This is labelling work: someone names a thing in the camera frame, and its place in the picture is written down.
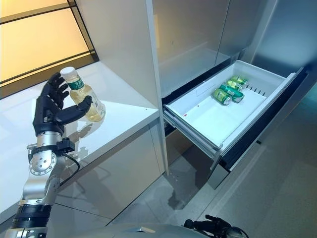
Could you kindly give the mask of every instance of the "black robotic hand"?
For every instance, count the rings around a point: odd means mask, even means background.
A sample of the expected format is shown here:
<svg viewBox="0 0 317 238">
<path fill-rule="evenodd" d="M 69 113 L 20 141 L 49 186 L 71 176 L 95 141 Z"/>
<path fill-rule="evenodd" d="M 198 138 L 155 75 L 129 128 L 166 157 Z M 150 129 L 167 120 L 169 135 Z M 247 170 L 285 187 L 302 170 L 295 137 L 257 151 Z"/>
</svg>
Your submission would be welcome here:
<svg viewBox="0 0 317 238">
<path fill-rule="evenodd" d="M 45 131 L 64 133 L 64 125 L 83 117 L 90 108 L 92 98 L 86 96 L 78 105 L 62 109 L 63 100 L 68 96 L 67 84 L 60 73 L 55 73 L 45 84 L 40 96 L 36 100 L 33 127 L 35 135 Z"/>
</svg>

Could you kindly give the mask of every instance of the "bottle cap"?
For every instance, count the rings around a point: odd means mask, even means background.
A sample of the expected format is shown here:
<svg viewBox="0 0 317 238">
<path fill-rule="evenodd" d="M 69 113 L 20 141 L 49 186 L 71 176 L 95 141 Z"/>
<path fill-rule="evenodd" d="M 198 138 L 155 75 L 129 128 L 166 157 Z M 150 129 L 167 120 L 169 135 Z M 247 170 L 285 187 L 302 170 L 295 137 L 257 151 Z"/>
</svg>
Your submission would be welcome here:
<svg viewBox="0 0 317 238">
<path fill-rule="evenodd" d="M 72 79 L 78 75 L 74 67 L 63 68 L 60 74 L 64 79 Z"/>
</svg>

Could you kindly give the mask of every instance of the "can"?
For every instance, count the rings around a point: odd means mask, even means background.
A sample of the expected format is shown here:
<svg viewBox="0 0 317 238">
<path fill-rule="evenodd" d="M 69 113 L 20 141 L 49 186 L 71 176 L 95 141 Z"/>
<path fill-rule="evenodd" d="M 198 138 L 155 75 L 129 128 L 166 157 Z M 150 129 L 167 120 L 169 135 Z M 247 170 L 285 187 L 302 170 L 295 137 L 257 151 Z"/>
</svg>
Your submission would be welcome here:
<svg viewBox="0 0 317 238">
<path fill-rule="evenodd" d="M 232 101 L 233 102 L 239 103 L 244 98 L 244 94 L 243 93 L 241 93 L 238 90 L 235 90 L 235 89 L 229 87 L 226 84 L 222 84 L 219 88 L 222 89 L 227 94 L 229 94 L 232 97 Z"/>
<path fill-rule="evenodd" d="M 231 96 L 220 88 L 214 91 L 213 98 L 223 105 L 228 105 L 232 101 Z"/>
<path fill-rule="evenodd" d="M 233 81 L 233 80 L 230 80 L 230 79 L 226 82 L 226 85 L 228 85 L 229 87 L 231 87 L 231 88 L 233 88 L 235 90 L 238 90 L 238 91 L 240 91 L 240 90 L 245 88 L 242 84 L 237 83 L 236 81 Z"/>
<path fill-rule="evenodd" d="M 240 76 L 238 76 L 238 75 L 235 75 L 235 76 L 232 76 L 231 78 L 230 78 L 230 80 L 232 80 L 232 81 L 235 81 L 235 82 L 237 82 L 237 83 L 240 83 L 240 84 L 242 84 L 242 85 L 246 85 L 247 84 L 247 79 L 243 79 L 243 78 L 241 78 Z"/>
</svg>

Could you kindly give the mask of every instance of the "white shelf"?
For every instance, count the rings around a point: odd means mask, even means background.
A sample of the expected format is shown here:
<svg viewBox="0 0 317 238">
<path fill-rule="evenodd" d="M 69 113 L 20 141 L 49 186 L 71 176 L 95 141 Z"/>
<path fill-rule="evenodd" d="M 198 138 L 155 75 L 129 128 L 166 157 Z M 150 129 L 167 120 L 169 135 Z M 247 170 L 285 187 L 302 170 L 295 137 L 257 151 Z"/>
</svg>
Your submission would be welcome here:
<svg viewBox="0 0 317 238">
<path fill-rule="evenodd" d="M 78 160 L 84 166 L 158 118 L 159 112 L 101 62 L 83 67 L 78 72 L 106 106 L 102 123 L 90 126 L 82 118 L 66 127 L 66 134 L 72 134 L 72 139 L 80 136 L 76 151 L 79 151 Z M 0 193 L 0 223 L 15 213 L 12 206 L 20 199 L 28 177 L 26 146 L 36 142 L 33 113 L 44 84 L 13 94 L 0 103 L 0 190 L 5 191 Z M 67 97 L 64 104 L 68 107 L 74 103 Z"/>
</svg>

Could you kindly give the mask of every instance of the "open drawer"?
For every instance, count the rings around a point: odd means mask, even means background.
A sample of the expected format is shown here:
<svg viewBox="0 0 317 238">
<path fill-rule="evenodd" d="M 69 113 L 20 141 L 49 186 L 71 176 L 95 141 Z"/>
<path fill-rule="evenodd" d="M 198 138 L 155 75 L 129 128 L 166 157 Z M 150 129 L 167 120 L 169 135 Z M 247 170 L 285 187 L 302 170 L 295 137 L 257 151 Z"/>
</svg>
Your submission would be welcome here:
<svg viewBox="0 0 317 238">
<path fill-rule="evenodd" d="M 233 75 L 248 79 L 240 103 L 218 103 L 213 91 Z M 254 142 L 305 79 L 303 68 L 287 78 L 237 60 L 176 100 L 166 104 L 164 119 L 218 162 L 231 166 Z"/>
</svg>

